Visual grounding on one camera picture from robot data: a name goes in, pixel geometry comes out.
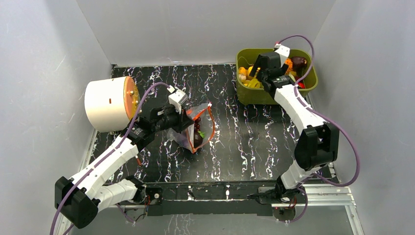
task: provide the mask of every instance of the marble tabletop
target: marble tabletop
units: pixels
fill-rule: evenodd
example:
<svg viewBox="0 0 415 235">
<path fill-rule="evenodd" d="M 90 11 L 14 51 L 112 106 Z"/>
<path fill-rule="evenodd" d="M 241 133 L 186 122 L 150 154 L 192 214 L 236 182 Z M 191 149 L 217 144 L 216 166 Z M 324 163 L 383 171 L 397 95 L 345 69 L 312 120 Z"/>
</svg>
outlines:
<svg viewBox="0 0 415 235">
<path fill-rule="evenodd" d="M 195 154 L 171 141 L 166 131 L 124 164 L 110 179 L 118 182 L 135 175 L 145 182 L 258 181 L 276 179 L 293 162 L 299 134 L 278 105 L 247 105 L 238 102 L 235 65 L 189 65 L 114 68 L 112 77 L 131 76 L 140 95 L 155 82 L 163 81 L 185 91 L 187 107 L 212 103 L 215 134 Z M 153 90 L 143 105 L 142 115 L 166 104 L 167 90 Z M 114 140 L 98 133 L 91 162 Z"/>
</svg>

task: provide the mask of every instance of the white wall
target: white wall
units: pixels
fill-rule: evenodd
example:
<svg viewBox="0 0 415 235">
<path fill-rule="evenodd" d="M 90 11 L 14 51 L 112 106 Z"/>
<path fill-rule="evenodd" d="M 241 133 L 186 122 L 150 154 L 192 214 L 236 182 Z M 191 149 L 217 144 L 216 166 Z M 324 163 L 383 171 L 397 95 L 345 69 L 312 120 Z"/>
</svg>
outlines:
<svg viewBox="0 0 415 235">
<path fill-rule="evenodd" d="M 316 109 L 337 120 L 362 155 L 352 185 L 368 235 L 413 234 L 415 1 L 338 0 L 315 40 Z M 344 139 L 336 170 L 355 160 Z"/>
<path fill-rule="evenodd" d="M 77 1 L 110 62 L 128 66 L 234 63 L 291 34 L 314 40 L 335 0 Z"/>
<path fill-rule="evenodd" d="M 83 91 L 110 68 L 75 0 L 0 0 L 1 234 L 48 234 L 91 140 Z"/>
</svg>

